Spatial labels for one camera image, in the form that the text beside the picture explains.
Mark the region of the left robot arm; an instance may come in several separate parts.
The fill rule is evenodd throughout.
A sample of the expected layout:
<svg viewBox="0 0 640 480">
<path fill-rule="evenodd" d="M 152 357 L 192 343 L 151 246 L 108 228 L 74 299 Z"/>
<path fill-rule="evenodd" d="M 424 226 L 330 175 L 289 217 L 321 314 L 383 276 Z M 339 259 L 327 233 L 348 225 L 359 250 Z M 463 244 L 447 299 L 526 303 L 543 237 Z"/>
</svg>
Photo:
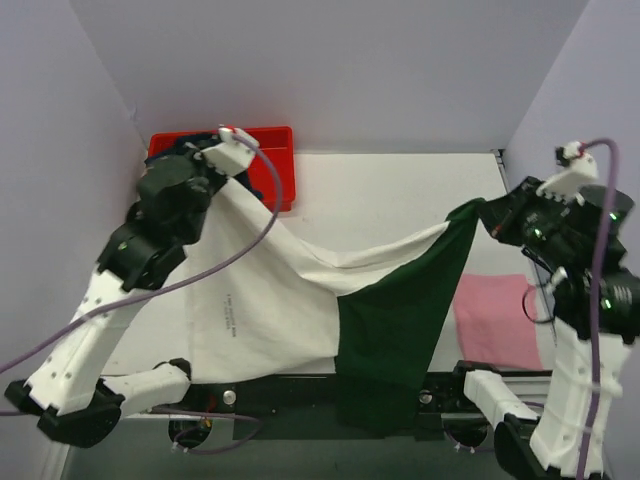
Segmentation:
<svg viewBox="0 0 640 480">
<path fill-rule="evenodd" d="M 56 345 L 28 378 L 11 382 L 5 397 L 37 417 L 51 441 L 90 448 L 126 417 L 175 404 L 199 409 L 206 388 L 184 359 L 138 374 L 103 375 L 115 347 L 171 273 L 197 243 L 211 199 L 227 178 L 207 165 L 193 144 L 154 158 L 138 181 L 138 200 L 98 257 L 87 291 Z"/>
</svg>

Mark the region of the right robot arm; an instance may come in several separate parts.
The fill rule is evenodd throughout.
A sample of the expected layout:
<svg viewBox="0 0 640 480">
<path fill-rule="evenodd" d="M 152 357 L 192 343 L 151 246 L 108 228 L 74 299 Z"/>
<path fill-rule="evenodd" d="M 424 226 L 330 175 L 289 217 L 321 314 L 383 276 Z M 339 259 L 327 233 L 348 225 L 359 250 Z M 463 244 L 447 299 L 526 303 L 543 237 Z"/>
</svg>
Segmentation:
<svg viewBox="0 0 640 480">
<path fill-rule="evenodd" d="M 459 362 L 446 385 L 458 409 L 475 405 L 494 430 L 501 469 L 515 479 L 602 479 L 602 440 L 611 402 L 622 394 L 618 375 L 639 337 L 639 279 L 623 266 L 618 230 L 634 202 L 616 191 L 607 210 L 610 230 L 600 262 L 598 229 L 606 188 L 576 194 L 540 192 L 525 178 L 487 202 L 480 219 L 498 242 L 521 248 L 551 278 L 555 361 L 542 412 L 519 399 L 503 374 Z"/>
</svg>

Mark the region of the white and green t-shirt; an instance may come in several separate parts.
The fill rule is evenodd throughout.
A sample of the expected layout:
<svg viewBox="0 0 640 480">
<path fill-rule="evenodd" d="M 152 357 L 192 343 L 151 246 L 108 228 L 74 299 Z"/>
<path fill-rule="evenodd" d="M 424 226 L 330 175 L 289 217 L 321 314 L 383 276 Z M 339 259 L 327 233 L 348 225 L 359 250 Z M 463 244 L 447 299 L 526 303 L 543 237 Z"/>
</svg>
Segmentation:
<svg viewBox="0 0 640 480">
<path fill-rule="evenodd" d="M 335 252 L 293 234 L 229 181 L 188 253 L 192 380 L 248 381 L 330 359 L 338 420 L 378 435 L 412 425 L 478 224 L 479 200 L 395 242 Z"/>
</svg>

